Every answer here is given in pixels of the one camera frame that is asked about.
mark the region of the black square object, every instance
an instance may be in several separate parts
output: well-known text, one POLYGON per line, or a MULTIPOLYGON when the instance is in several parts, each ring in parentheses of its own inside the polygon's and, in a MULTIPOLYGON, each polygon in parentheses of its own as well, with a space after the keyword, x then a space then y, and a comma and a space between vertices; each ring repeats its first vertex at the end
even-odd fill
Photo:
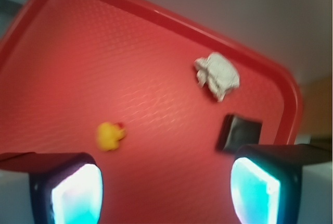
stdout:
POLYGON ((226 115, 216 149, 234 153, 244 144, 258 144, 261 126, 261 122, 226 115))

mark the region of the red tray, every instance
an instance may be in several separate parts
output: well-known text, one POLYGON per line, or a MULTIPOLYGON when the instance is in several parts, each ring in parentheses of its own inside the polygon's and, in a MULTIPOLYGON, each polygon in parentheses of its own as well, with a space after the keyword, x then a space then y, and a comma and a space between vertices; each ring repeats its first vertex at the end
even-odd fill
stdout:
POLYGON ((144 0, 29 0, 0 43, 1 152, 88 152, 104 178, 101 223, 236 223, 227 113, 292 144, 301 96, 280 65, 144 0), (218 103, 194 60, 226 56, 241 86, 218 103), (123 122, 114 152, 97 126, 123 122))

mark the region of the light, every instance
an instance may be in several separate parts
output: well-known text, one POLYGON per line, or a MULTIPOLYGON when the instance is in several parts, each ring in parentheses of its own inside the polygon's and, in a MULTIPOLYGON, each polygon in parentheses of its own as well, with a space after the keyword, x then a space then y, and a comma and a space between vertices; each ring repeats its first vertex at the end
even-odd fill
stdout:
POLYGON ((241 223, 276 224, 280 181, 248 158, 235 160, 231 171, 231 195, 241 223))
POLYGON ((99 168, 85 164, 52 189, 55 224, 98 223, 103 199, 99 168))

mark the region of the tray rim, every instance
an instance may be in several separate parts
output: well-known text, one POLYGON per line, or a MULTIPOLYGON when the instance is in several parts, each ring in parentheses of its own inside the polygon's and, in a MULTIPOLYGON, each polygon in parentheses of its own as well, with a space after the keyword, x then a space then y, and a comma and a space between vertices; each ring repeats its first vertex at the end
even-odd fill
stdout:
MULTIPOLYGON (((0 40, 0 72, 22 33, 48 0, 28 0, 0 40)), ((214 51, 232 52, 230 60, 237 61, 272 80, 278 87, 284 109, 274 144, 294 144, 301 123, 303 102, 300 89, 290 72, 267 57, 146 0, 101 0, 119 9, 151 21, 214 51)))

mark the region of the textured tray surface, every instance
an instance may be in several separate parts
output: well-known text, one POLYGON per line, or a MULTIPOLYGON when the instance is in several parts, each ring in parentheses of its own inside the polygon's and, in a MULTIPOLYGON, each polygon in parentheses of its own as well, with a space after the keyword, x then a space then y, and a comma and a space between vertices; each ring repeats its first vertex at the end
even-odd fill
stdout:
POLYGON ((233 156, 214 150, 223 118, 262 120, 260 143, 272 144, 284 101, 233 61, 241 86, 217 103, 193 67, 213 51, 99 0, 49 0, 0 73, 1 151, 92 154, 100 223, 235 223, 233 156), (97 149, 104 121, 128 130, 115 152, 97 149))

